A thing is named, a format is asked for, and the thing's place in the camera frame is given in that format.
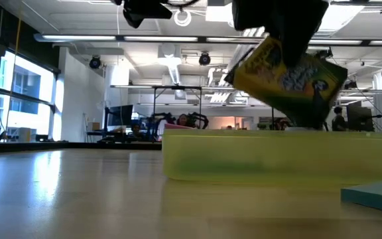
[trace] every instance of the desk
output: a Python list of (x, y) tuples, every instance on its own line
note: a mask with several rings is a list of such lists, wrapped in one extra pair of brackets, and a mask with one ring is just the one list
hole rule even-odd
[(89, 136), (92, 136), (91, 142), (95, 141), (95, 136), (113, 136), (114, 138), (121, 138), (124, 137), (124, 133), (117, 133), (117, 132), (104, 132), (104, 131), (88, 131), (86, 132), (86, 141), (89, 142)]

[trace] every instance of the ceiling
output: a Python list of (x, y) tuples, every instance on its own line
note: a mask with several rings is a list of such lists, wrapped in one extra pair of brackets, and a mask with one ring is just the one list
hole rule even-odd
[[(223, 22), (207, 22), (204, 16), (192, 15), (187, 27), (178, 26), (173, 19), (143, 22), (139, 29), (131, 28), (123, 18), (122, 7), (115, 5), (91, 4), (72, 0), (0, 0), (6, 10), (19, 16), (26, 23), (46, 34), (120, 34), (120, 35), (194, 35), (194, 36), (237, 36), (240, 35)], [(203, 11), (207, 1), (201, 1), (193, 9)], [(117, 28), (117, 12), (119, 11), (119, 28)], [(379, 13), (359, 13), (344, 28), (332, 37), (355, 39), (382, 39), (382, 15)], [(159, 44), (143, 43), (86, 43), (84, 47), (117, 48), (121, 47), (129, 56), (135, 69), (131, 71), (131, 79), (160, 78), (168, 74), (165, 66), (155, 64)], [(237, 45), (233, 44), (181, 44), (182, 55), (188, 55), (186, 62), (178, 67), (181, 74), (207, 76), (209, 67), (199, 66), (198, 56), (208, 51), (212, 64), (228, 64), (234, 55)], [(375, 47), (334, 47), (334, 60), (346, 67), (349, 74), (356, 75), (360, 84), (371, 84), (372, 72), (382, 66), (382, 48)], [(101, 56), (106, 62), (116, 62), (116, 56)]]

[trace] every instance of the yellow plastic container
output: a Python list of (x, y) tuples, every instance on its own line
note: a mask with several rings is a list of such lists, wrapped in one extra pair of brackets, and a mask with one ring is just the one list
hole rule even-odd
[(382, 133), (164, 131), (171, 179), (257, 184), (356, 184), (382, 180)]

